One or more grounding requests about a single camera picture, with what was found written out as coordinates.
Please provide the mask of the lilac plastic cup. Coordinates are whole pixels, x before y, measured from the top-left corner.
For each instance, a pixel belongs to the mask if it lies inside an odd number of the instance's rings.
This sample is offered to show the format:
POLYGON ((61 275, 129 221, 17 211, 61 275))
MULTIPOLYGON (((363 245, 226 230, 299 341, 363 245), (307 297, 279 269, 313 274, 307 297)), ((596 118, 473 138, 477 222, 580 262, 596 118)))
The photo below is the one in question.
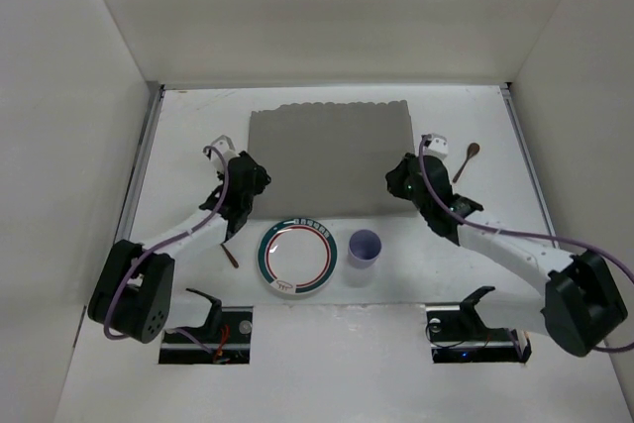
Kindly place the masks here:
POLYGON ((372 266, 382 251, 378 234, 371 230, 356 231, 348 243, 348 260, 352 267, 365 269, 372 266))

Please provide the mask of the grey cloth placemat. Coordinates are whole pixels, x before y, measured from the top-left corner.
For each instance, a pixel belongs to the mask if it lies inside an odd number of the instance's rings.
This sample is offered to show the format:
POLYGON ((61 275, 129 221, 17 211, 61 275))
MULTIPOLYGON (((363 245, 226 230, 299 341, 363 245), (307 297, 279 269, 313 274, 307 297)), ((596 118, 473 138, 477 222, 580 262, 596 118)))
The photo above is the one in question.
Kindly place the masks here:
POLYGON ((271 178, 255 219, 409 214, 385 176, 414 150, 404 100, 291 103, 252 114, 248 152, 271 178))

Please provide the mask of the white plate green red rim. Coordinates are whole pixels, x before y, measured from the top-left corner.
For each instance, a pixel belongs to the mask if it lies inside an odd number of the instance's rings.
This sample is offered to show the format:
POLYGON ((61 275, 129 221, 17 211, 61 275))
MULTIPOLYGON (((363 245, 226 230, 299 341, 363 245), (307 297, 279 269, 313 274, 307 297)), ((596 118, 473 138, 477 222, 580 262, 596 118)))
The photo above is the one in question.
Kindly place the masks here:
POLYGON ((258 271, 273 293, 304 298, 328 284, 338 255, 333 234, 325 225, 291 218, 265 232, 257 251, 258 271))

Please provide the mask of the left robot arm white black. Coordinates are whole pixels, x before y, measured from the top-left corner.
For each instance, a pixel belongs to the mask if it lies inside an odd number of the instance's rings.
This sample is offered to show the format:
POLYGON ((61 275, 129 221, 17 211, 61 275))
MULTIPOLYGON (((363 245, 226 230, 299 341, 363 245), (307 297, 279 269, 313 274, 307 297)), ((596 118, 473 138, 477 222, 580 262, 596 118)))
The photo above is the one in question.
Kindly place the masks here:
POLYGON ((186 291, 189 297, 172 298, 176 266, 188 255, 231 240, 248 222, 255 197, 270 184, 270 176, 226 141, 206 146, 203 154, 220 184, 196 211, 152 239, 122 239, 111 247, 87 310, 107 339, 147 344, 162 330, 217 327, 222 310, 218 299, 196 289, 186 291))

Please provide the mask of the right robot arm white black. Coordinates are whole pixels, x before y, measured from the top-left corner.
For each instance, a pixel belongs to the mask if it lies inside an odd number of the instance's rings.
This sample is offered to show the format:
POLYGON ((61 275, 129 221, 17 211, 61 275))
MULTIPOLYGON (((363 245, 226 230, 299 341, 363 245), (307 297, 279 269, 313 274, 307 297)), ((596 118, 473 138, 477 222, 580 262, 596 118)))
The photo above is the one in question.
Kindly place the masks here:
POLYGON ((456 307, 473 333, 516 328, 550 337, 565 352, 604 352, 602 341, 628 317, 605 252, 585 245, 572 254, 549 236, 505 229, 481 204, 456 193, 443 162, 406 154, 385 176, 387 191, 414 205, 427 226, 454 245, 482 255, 533 287, 532 299, 506 297, 494 286, 472 292, 456 307))

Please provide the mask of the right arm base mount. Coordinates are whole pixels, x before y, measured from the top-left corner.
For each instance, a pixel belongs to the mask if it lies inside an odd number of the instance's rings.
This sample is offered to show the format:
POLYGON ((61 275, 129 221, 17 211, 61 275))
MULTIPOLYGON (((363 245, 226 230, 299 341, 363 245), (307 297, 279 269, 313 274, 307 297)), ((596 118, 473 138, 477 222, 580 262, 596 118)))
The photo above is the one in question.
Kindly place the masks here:
POLYGON ((487 328, 459 306, 426 308, 425 335, 434 364, 527 364, 532 346, 525 333, 487 328))

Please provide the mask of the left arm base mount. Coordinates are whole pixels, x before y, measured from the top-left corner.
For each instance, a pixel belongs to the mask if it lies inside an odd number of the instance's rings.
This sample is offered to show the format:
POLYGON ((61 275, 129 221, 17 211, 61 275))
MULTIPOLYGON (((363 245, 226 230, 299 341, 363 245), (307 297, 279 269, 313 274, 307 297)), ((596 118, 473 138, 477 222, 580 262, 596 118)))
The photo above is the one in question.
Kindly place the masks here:
POLYGON ((158 364, 165 366, 248 365, 251 359, 253 307, 224 307, 214 328, 186 328, 165 333, 158 364))

